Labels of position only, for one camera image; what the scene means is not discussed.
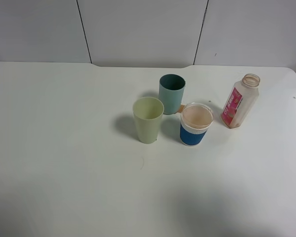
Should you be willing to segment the clear bottle with pink label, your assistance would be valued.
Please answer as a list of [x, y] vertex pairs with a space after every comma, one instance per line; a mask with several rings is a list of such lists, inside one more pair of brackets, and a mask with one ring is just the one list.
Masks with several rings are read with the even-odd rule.
[[259, 97], [260, 78], [246, 74], [236, 82], [221, 113], [221, 118], [229, 128], [237, 128], [244, 121]]

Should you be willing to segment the brown spilled drink puddle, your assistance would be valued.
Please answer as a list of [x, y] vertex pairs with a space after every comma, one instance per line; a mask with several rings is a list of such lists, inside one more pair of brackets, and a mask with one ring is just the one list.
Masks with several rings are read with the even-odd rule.
[[183, 108], [184, 108], [184, 107], [185, 107], [185, 105], [181, 105], [181, 106], [180, 106], [180, 110], [179, 110], [180, 113], [183, 111]]

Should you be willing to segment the teal plastic cup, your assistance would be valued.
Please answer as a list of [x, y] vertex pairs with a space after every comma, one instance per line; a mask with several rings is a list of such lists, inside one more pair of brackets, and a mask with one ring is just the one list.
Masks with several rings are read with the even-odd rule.
[[159, 80], [158, 99], [164, 105], [164, 114], [175, 114], [181, 106], [185, 80], [176, 74], [167, 74]]

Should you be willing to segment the blue sleeved clear cup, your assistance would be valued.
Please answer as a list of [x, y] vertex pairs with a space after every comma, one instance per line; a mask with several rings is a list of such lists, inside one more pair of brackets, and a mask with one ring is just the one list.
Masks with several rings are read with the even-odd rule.
[[213, 111], [206, 105], [192, 102], [181, 112], [180, 139], [187, 146], [198, 145], [214, 121]]

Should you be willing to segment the light green plastic cup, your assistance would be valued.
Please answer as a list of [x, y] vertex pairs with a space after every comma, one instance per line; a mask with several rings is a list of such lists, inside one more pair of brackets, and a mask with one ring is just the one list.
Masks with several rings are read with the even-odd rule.
[[155, 97], [142, 97], [133, 104], [133, 115], [139, 140], [151, 144], [157, 140], [164, 106]]

